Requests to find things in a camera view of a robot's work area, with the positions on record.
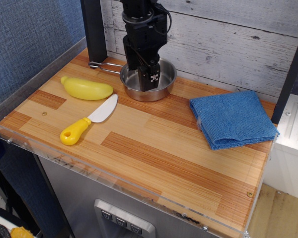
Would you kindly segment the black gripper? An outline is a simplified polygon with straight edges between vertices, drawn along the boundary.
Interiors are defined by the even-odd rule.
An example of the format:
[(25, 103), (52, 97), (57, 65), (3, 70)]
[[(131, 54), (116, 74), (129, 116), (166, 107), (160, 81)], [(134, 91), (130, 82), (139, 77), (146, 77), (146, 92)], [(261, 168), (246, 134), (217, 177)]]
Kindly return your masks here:
[(123, 38), (129, 70), (138, 69), (140, 90), (158, 87), (160, 64), (158, 51), (167, 43), (167, 14), (150, 11), (141, 18), (123, 14), (127, 35)]

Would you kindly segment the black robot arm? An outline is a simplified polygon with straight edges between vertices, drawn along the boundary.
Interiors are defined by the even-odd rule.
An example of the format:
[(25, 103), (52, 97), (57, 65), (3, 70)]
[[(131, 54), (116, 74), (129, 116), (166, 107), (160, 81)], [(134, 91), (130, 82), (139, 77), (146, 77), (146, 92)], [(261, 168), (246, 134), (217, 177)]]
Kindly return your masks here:
[(129, 70), (137, 70), (140, 90), (158, 87), (158, 51), (167, 43), (168, 11), (156, 0), (123, 0), (122, 18), (127, 35), (123, 38)]

